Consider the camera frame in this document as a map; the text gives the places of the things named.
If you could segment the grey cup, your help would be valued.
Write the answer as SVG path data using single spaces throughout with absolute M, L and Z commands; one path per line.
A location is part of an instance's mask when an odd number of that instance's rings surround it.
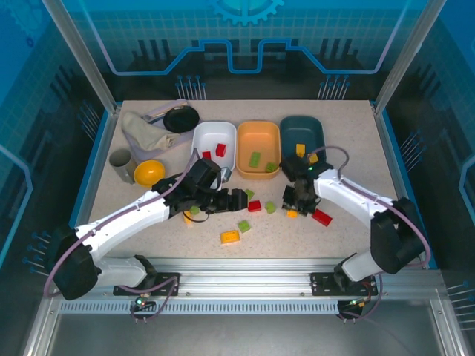
M 127 148 L 113 151 L 109 155 L 108 162 L 123 182 L 132 185 L 135 183 L 134 172 L 137 164 Z

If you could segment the black round plate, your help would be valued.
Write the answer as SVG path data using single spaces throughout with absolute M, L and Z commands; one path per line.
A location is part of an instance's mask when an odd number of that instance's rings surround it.
M 199 121 L 199 113 L 188 105 L 169 110 L 163 118 L 164 127 L 174 134 L 194 130 Z

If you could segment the aluminium mounting rail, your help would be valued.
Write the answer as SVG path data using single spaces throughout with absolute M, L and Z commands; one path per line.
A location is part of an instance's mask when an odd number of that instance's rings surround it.
M 311 298 L 310 275 L 333 271 L 336 258 L 152 258 L 158 272 L 180 274 L 178 296 L 195 299 Z M 377 279 L 382 300 L 448 298 L 439 270 L 406 267 Z

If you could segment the orange plastic container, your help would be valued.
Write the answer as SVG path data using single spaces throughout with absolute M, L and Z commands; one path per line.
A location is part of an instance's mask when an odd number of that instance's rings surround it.
M 251 153 L 261 153 L 257 168 L 249 167 Z M 266 173 L 268 162 L 281 162 L 281 135 L 274 122 L 247 121 L 237 128 L 236 168 L 238 173 L 249 180 L 270 180 L 277 176 L 280 168 L 273 173 Z

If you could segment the beige cloth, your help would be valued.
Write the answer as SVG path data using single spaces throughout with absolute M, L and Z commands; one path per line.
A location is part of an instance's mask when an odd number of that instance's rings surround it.
M 144 151 L 165 150 L 180 138 L 179 133 L 150 125 L 134 112 L 124 114 L 121 129 L 138 148 Z

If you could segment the blue table side rail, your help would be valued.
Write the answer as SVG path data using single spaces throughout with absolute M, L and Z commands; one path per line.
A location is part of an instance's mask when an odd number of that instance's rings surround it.
M 121 105 L 115 114 L 105 111 L 102 115 L 71 217 L 67 222 L 53 229 L 51 242 L 54 244 L 54 248 L 59 244 L 58 237 L 63 234 L 68 235 L 73 228 L 89 223 L 99 182 L 108 158 L 108 150 L 119 118 L 120 107 Z
M 404 165 L 402 153 L 400 151 L 399 144 L 396 140 L 396 135 L 394 133 L 393 126 L 390 122 L 390 117 L 388 116 L 387 111 L 385 109 L 382 111 L 382 113 L 376 113 L 375 101 L 370 100 L 370 105 L 372 107 L 373 116 L 381 140 L 381 145 L 383 147 L 384 155 L 387 160 L 387 165 L 396 192 L 396 196 L 398 198 L 407 197 L 415 205 L 416 213 L 419 218 L 419 222 L 421 223 L 422 233 L 425 235 L 426 240 L 429 244 L 431 258 L 424 266 L 424 268 L 430 270 L 437 270 L 439 267 L 433 254 L 430 239 L 425 229 L 424 221 L 419 206 L 417 204 L 412 185 L 409 180 L 407 169 Z

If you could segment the yellow bowl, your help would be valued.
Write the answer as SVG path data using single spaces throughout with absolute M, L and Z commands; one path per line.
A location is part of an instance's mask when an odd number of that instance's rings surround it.
M 165 166 L 160 161 L 153 159 L 141 162 L 134 171 L 135 183 L 144 188 L 151 188 L 165 177 Z

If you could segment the white plastic container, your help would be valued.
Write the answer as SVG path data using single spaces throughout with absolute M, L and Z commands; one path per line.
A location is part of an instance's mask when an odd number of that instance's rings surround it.
M 191 150 L 197 149 L 200 157 L 203 152 L 210 154 L 210 159 L 221 168 L 235 169 L 237 129 L 230 122 L 201 122 L 194 129 Z M 224 156 L 216 154 L 218 145 L 224 145 Z

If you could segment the dark teal plastic container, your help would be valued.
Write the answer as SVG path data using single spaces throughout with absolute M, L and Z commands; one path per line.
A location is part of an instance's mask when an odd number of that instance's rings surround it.
M 281 134 L 281 160 L 295 154 L 297 144 L 305 144 L 304 159 L 317 148 L 325 146 L 321 122 L 312 116 L 288 116 L 279 125 Z

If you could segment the aluminium frame post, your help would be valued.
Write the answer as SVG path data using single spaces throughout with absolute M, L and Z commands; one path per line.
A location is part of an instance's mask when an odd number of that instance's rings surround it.
M 50 17 L 81 67 L 89 84 L 94 89 L 100 102 L 110 115 L 115 114 L 117 111 L 116 101 L 62 1 L 42 0 L 42 3 L 49 12 Z
M 427 0 L 424 10 L 418 18 L 411 34 L 405 42 L 393 68 L 386 78 L 373 105 L 375 116 L 382 115 L 391 97 L 402 81 L 407 69 L 420 51 L 432 26 L 439 17 L 447 0 Z

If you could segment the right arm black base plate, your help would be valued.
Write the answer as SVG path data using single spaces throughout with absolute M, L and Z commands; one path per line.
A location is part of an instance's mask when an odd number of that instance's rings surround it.
M 375 277 L 365 277 L 358 282 L 345 281 L 338 283 L 335 275 L 330 272 L 316 272 L 309 275 L 310 287 L 314 297 L 350 297 L 377 296 L 379 294 Z

